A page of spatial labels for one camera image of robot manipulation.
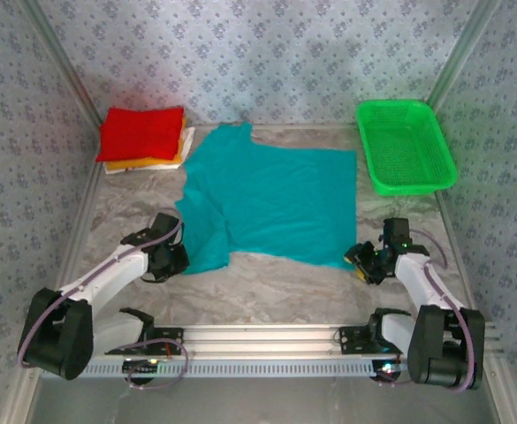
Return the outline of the teal t-shirt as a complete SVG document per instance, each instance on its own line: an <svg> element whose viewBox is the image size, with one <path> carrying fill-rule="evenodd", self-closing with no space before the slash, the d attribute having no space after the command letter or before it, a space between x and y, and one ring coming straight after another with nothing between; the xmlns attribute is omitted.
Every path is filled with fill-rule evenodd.
<svg viewBox="0 0 517 424"><path fill-rule="evenodd" d="M233 253L350 269L356 241L357 156L351 150L256 144L250 124L220 125L184 164L177 203L189 274Z"/></svg>

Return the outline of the black controller board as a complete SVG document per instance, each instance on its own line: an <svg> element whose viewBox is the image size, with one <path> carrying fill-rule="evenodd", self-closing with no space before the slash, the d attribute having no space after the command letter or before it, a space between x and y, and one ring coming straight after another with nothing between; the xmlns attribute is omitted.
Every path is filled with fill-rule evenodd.
<svg viewBox="0 0 517 424"><path fill-rule="evenodd" d="M400 360L373 360L371 379L381 385L403 385L411 382L407 365Z"/></svg>
<svg viewBox="0 0 517 424"><path fill-rule="evenodd" d="M125 379L134 385L144 386L152 382L157 371L156 360L125 360L121 367L121 372Z"/></svg>

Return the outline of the green plastic basket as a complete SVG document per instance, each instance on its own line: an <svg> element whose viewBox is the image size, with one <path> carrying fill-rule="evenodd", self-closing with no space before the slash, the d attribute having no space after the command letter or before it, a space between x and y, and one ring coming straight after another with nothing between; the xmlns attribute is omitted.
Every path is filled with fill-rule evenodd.
<svg viewBox="0 0 517 424"><path fill-rule="evenodd" d="M369 175L381 196L452 187L458 172L433 109L418 100L368 100L356 121Z"/></svg>

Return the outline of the red folded t-shirt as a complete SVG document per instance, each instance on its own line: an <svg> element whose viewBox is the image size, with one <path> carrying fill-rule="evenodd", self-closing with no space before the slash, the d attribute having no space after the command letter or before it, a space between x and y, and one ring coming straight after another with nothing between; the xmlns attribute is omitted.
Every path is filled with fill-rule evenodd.
<svg viewBox="0 0 517 424"><path fill-rule="evenodd" d="M183 107L127 110L111 107L99 128L99 163L156 158L171 160L184 129Z"/></svg>

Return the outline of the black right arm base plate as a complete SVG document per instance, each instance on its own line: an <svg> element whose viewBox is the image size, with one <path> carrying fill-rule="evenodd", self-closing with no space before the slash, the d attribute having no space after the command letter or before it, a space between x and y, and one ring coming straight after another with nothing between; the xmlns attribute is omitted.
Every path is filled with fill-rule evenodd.
<svg viewBox="0 0 517 424"><path fill-rule="evenodd" d="M381 332L369 325L340 327L337 330L338 343L343 355L347 354L395 354L402 351L383 337Z"/></svg>

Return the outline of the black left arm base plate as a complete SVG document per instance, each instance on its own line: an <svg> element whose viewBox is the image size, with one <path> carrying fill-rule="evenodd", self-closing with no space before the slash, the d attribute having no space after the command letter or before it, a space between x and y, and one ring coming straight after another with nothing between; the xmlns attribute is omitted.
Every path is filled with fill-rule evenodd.
<svg viewBox="0 0 517 424"><path fill-rule="evenodd" d="M107 355L181 356L179 344L184 342L184 329L180 327L154 327L142 331L137 347L113 348Z"/></svg>

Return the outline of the aluminium mounting rail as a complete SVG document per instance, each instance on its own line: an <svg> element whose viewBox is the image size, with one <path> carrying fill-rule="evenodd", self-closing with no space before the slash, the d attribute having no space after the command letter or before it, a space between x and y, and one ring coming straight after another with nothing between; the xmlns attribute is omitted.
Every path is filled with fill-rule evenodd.
<svg viewBox="0 0 517 424"><path fill-rule="evenodd" d="M192 360L312 360L341 355L337 324L186 325Z"/></svg>

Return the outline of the aluminium frame post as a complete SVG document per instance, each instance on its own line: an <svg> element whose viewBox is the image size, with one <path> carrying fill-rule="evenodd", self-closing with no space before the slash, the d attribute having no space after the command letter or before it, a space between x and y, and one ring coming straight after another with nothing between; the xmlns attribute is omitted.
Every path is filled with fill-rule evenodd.
<svg viewBox="0 0 517 424"><path fill-rule="evenodd" d="M16 368L0 415L0 424L26 424L41 372Z"/></svg>
<svg viewBox="0 0 517 424"><path fill-rule="evenodd" d="M426 103L438 112L502 0L477 0Z"/></svg>
<svg viewBox="0 0 517 424"><path fill-rule="evenodd" d="M483 370L500 424L517 424L517 385L507 360L485 357Z"/></svg>
<svg viewBox="0 0 517 424"><path fill-rule="evenodd" d="M66 54L55 28L50 24L37 0L18 1L30 24L34 27L38 38L41 40L58 72L68 86L85 119L89 125L97 131L102 123L101 116L94 106L79 74L73 67L70 58Z"/></svg>

